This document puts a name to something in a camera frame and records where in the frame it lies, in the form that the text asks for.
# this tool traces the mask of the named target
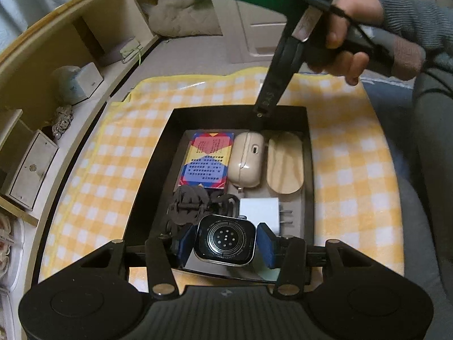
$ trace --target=checkered tablecloth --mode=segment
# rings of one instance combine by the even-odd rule
[[[146,79],[113,103],[52,222],[41,279],[122,238],[144,171],[179,107],[253,104],[264,68],[229,76]],[[280,104],[306,106],[313,149],[315,244],[337,238],[404,273],[399,193],[379,121],[361,84],[295,75]],[[133,270],[140,286],[143,272]]]

